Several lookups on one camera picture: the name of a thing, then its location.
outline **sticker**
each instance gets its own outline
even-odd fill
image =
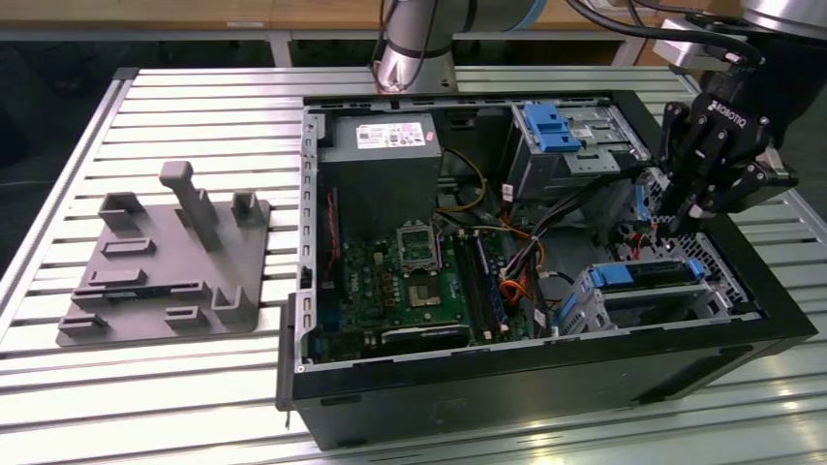
[[[356,127],[356,145],[361,148],[398,148],[425,145],[420,123],[362,124]]]
[[[533,309],[533,321],[537,322],[537,325],[545,327],[545,314],[536,308]]]
[[[502,184],[502,200],[505,202],[514,201],[514,186],[510,184]]]
[[[582,129],[572,129],[570,135],[577,139],[592,138],[594,135],[592,134],[592,130],[589,128]]]

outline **power supply label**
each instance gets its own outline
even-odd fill
[[[425,145],[420,123],[362,124],[356,127],[356,145],[361,148],[397,148]]]

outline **black tube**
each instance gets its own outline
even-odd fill
[[[416,78],[418,77],[418,74],[422,71],[422,65],[425,64],[425,53],[428,53],[428,44],[430,43],[430,33],[434,30],[437,5],[438,5],[437,0],[433,0],[433,7],[430,8],[430,19],[428,20],[428,31],[425,31],[425,44],[422,45],[422,51],[418,57],[418,63],[416,64],[416,71],[413,72],[413,76],[410,77],[410,80],[398,86],[400,92],[404,92],[410,87],[410,85],[413,85],[413,82],[416,82]]]
[[[633,0],[626,0],[625,8],[629,10],[629,16],[632,17],[632,21],[634,22],[634,24],[640,27],[645,27],[645,24],[642,24],[641,16],[637,13],[637,8],[634,7]]]
[[[658,12],[677,13],[685,15],[697,15],[702,13],[702,10],[698,8],[672,7],[669,5],[660,5],[650,0],[628,0],[628,4],[630,5],[632,3],[637,3],[638,5],[642,5],[650,10],[656,10]]]
[[[732,39],[728,36],[724,36],[722,34],[634,26],[602,16],[586,7],[580,0],[565,0],[565,3],[572,10],[593,24],[625,36],[658,41],[690,42],[693,44],[702,44],[704,46],[720,47],[738,54],[745,60],[744,64],[749,65],[749,67],[757,67],[764,61],[761,53],[753,46]]]
[[[570,276],[568,276],[561,271],[552,271],[549,273],[549,278],[561,278],[561,279],[565,280],[565,282],[568,283],[569,286],[573,286],[573,279],[570,279]]]
[[[366,64],[370,69],[370,73],[373,73],[373,80],[378,82],[376,79],[376,70],[373,69],[373,62],[378,58],[378,49],[385,41],[385,32],[388,32],[388,21],[393,17],[393,12],[396,10],[396,0],[392,0],[390,7],[388,8],[388,14],[382,17],[382,13],[385,12],[385,0],[381,0],[381,4],[378,6],[378,36],[376,37],[376,44],[373,44],[373,53],[370,53],[370,62]]]

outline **ram slot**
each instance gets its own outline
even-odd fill
[[[490,300],[490,306],[496,315],[497,326],[505,324],[505,306],[502,305],[502,298],[500,297],[500,286],[497,284],[497,277],[490,268],[488,268],[488,253],[485,252],[485,244],[481,241],[481,236],[476,237],[476,249],[478,250],[478,261],[481,262],[482,272],[485,277],[485,285],[488,287],[488,299]]]
[[[496,321],[493,304],[488,295],[486,276],[474,242],[465,238],[453,237],[453,252],[460,266],[460,280],[469,304],[473,328],[481,339],[489,341],[500,335],[500,325]]]

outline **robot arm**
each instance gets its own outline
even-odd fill
[[[827,1],[741,0],[742,18],[689,13],[664,29],[617,22],[582,1],[565,0],[601,27],[657,40],[654,51],[676,65],[712,63],[720,70],[704,76],[690,106],[666,104],[654,157],[669,178],[656,213],[673,217],[657,233],[690,233],[704,218],[738,212],[797,184],[776,149],[827,82]],[[456,91],[452,34],[525,27],[544,6],[544,0],[392,0],[374,70],[380,91]]]
[[[658,213],[674,219],[658,231],[662,234],[696,230],[704,218],[742,211],[798,182],[777,149],[789,124],[827,82],[827,2],[741,0],[741,4],[740,19],[708,15],[684,19],[700,31],[737,36],[761,53],[762,61],[758,66],[733,64],[708,72],[690,106],[666,104],[656,160],[669,187]],[[656,51],[668,50],[658,46]],[[668,51],[661,56],[676,58]]]
[[[388,45],[374,70],[380,92],[456,92],[453,34],[522,28],[544,7],[545,0],[392,0]]]

